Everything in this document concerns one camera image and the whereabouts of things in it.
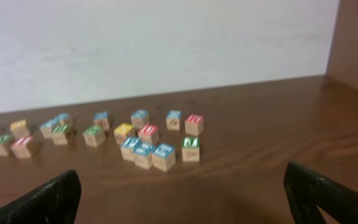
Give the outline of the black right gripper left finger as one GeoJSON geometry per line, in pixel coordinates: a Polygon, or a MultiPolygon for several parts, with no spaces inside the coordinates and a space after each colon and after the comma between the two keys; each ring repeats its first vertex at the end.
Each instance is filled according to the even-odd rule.
{"type": "Polygon", "coordinates": [[[75,222],[81,198],[81,182],[75,170],[67,170],[0,208],[0,223],[75,222]]]}

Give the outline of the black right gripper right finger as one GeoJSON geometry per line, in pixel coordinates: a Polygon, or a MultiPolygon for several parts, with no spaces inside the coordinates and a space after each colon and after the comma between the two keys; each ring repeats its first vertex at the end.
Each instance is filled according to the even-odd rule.
{"type": "Polygon", "coordinates": [[[358,223],[358,192],[297,162],[287,164],[283,184],[295,223],[325,223],[321,210],[339,223],[358,223]]]}

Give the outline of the green R block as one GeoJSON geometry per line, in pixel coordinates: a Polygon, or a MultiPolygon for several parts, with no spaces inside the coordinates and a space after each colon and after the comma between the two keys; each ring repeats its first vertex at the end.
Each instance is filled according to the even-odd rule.
{"type": "Polygon", "coordinates": [[[92,125],[86,129],[83,132],[83,137],[86,145],[91,147],[98,147],[106,139],[104,128],[98,125],[92,125]]]}

